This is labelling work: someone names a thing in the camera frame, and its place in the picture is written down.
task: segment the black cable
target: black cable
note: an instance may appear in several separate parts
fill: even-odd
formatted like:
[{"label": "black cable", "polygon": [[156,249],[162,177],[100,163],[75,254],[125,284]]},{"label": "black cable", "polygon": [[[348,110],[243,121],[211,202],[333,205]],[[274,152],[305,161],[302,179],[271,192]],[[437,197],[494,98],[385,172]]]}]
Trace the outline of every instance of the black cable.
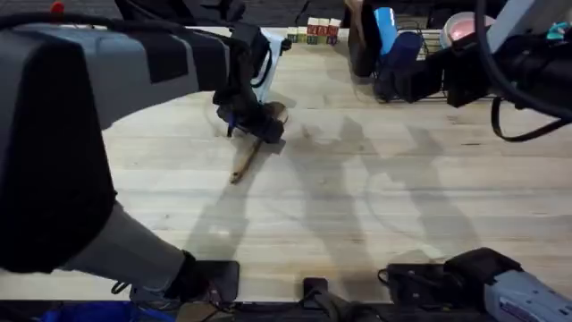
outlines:
[{"label": "black cable", "polygon": [[354,322],[364,312],[373,313],[378,320],[388,322],[388,319],[384,318],[373,306],[359,302],[350,303],[350,307],[341,322]]},{"label": "black cable", "polygon": [[304,5],[302,5],[302,9],[300,9],[300,12],[298,13],[298,15],[296,15],[296,19],[294,19],[294,26],[298,27],[298,20],[300,19],[302,14],[304,14],[306,12],[306,10],[310,6],[311,2],[312,2],[312,0],[306,0]]},{"label": "black cable", "polygon": [[264,73],[264,75],[262,75],[262,79],[260,79],[256,84],[250,84],[250,86],[252,86],[253,89],[257,89],[257,88],[261,87],[262,84],[265,83],[266,77],[268,76],[268,73],[270,72],[270,69],[272,68],[272,63],[273,63],[272,49],[270,47],[268,47],[268,62],[266,63],[265,73]]},{"label": "black cable", "polygon": [[481,57],[484,70],[486,71],[491,83],[500,90],[502,96],[516,103],[518,106],[528,106],[538,112],[551,115],[568,122],[572,121],[571,110],[568,110],[564,106],[552,105],[522,92],[515,88],[504,76],[492,57],[491,48],[487,39],[487,29],[484,25],[486,5],[486,0],[476,0],[475,32],[478,39],[479,55]]},{"label": "black cable", "polygon": [[383,286],[390,287],[390,282],[382,277],[382,275],[385,275],[385,274],[387,274],[387,268],[382,268],[382,269],[378,270],[377,271],[377,279],[379,280],[379,282]]},{"label": "black cable", "polygon": [[247,307],[243,307],[240,304],[235,306],[234,309],[240,313],[274,313],[274,314],[282,314],[292,311],[293,309],[297,309],[301,307],[306,301],[313,299],[319,291],[313,290],[309,292],[306,296],[304,296],[301,300],[297,301],[296,303],[287,303],[287,304],[280,304],[280,305],[256,305],[256,304],[249,304]]},{"label": "black cable", "polygon": [[568,122],[568,121],[557,120],[557,121],[554,121],[554,122],[549,123],[547,125],[544,125],[543,127],[539,128],[537,130],[530,131],[527,134],[518,135],[516,137],[507,137],[504,135],[504,133],[502,132],[502,128],[501,128],[501,117],[500,117],[501,102],[502,102],[502,98],[500,98],[500,97],[496,97],[492,101],[491,125],[492,125],[492,130],[494,131],[494,133],[499,138],[501,138],[507,142],[526,142],[529,140],[534,140],[534,139],[540,138],[546,134],[554,132],[563,126],[570,124],[570,122]]},{"label": "black cable", "polygon": [[111,288],[111,294],[113,295],[117,295],[120,292],[123,292],[123,290],[125,290],[130,284],[129,283],[124,283],[124,282],[115,282],[114,286],[112,286]]}]

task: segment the gray robot arm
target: gray robot arm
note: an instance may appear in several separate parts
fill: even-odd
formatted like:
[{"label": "gray robot arm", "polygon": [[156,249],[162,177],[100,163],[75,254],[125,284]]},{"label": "gray robot arm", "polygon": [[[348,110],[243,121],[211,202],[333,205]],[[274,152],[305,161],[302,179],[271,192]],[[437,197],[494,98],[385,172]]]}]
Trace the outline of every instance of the gray robot arm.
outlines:
[{"label": "gray robot arm", "polygon": [[[70,16],[107,30],[22,24]],[[237,30],[240,37],[227,38],[156,21],[0,19],[0,267],[63,267],[183,301],[204,293],[209,281],[196,260],[115,201],[101,130],[148,106],[215,91],[230,130],[279,140],[282,123],[258,98],[267,87],[255,93],[251,81],[263,66],[273,72],[268,47],[281,39],[254,26]]]}]

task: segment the brown object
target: brown object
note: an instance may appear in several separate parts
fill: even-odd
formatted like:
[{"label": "brown object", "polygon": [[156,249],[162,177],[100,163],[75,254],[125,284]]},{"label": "brown object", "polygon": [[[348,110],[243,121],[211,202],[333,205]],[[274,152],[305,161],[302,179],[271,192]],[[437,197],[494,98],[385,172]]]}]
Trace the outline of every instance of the brown object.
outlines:
[{"label": "brown object", "polygon": [[[271,102],[268,103],[268,105],[270,105],[273,109],[274,118],[278,119],[279,121],[282,121],[283,123],[286,123],[286,121],[288,121],[288,111],[286,111],[286,106],[278,102]],[[250,168],[252,161],[255,159],[258,150],[260,149],[260,147],[262,147],[263,143],[264,141],[262,139],[257,138],[252,144],[252,146],[248,149],[247,153],[244,156],[242,156],[242,158],[232,171],[230,179],[231,184],[238,184],[240,182],[244,174]]]}]

